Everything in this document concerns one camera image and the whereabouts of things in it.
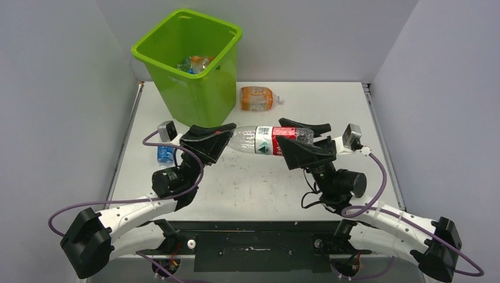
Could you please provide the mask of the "blue label clear bottle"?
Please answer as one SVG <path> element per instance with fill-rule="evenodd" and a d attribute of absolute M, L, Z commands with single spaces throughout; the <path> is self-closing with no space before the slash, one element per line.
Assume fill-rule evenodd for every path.
<path fill-rule="evenodd" d="M 175 148 L 169 146 L 157 147 L 157 163 L 161 169 L 175 165 Z"/>

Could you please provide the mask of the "crushed clear purple-label bottle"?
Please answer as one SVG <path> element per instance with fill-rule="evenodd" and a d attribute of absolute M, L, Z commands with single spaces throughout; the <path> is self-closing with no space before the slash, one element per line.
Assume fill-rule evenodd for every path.
<path fill-rule="evenodd" d="M 185 59 L 183 59 L 180 63 L 177 64 L 176 68 L 185 73 L 194 74 L 191 63 L 191 57 L 186 57 Z"/>

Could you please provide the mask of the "crushed orange label bottle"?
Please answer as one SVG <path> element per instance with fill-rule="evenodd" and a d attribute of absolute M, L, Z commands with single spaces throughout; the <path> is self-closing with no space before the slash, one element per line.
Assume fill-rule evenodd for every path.
<path fill-rule="evenodd" d="M 202 73 L 208 65 L 214 60 L 215 57 L 207 57 L 207 56 L 192 56 L 191 63 L 194 74 Z"/>

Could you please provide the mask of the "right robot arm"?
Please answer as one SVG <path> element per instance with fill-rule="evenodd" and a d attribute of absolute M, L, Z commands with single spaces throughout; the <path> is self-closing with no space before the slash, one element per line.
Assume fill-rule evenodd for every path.
<path fill-rule="evenodd" d="M 333 165 L 339 155 L 361 153 L 371 159 L 371 149 L 361 143 L 357 125 L 349 124 L 337 138 L 328 136 L 329 124 L 310 125 L 281 118 L 286 130 L 305 130 L 305 137 L 287 132 L 276 136 L 276 143 L 289 169 L 311 174 L 319 195 L 318 204 L 342 217 L 333 242 L 340 252 L 369 250 L 398 257 L 415 264 L 425 275 L 451 282 L 462 242 L 454 222 L 448 218 L 421 218 L 386 205 L 381 195 L 387 173 L 374 196 L 366 192 L 366 175 Z"/>

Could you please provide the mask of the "red label Nongfu bottle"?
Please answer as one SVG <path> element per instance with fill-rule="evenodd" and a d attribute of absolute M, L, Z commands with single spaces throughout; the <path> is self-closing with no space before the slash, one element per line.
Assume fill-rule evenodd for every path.
<path fill-rule="evenodd" d="M 242 153 L 282 156 L 277 137 L 312 144 L 314 132 L 301 127 L 244 126 L 237 127 L 228 147 Z"/>

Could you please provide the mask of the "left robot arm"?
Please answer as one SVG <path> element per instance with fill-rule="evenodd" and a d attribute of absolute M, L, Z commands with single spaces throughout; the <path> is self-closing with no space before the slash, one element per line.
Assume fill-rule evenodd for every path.
<path fill-rule="evenodd" d="M 156 171 L 152 189 L 139 199 L 114 201 L 113 207 L 94 211 L 82 203 L 81 212 L 62 236 L 60 246 L 79 279 L 92 277 L 111 260 L 143 250 L 172 252 L 175 230 L 160 216 L 191 204 L 204 168 L 217 162 L 236 129 L 235 123 L 205 128 L 193 125 L 179 134 L 173 121 L 165 121 L 143 140 L 145 146 L 166 146 L 182 152 L 178 166 Z M 159 135 L 158 143 L 149 139 Z"/>

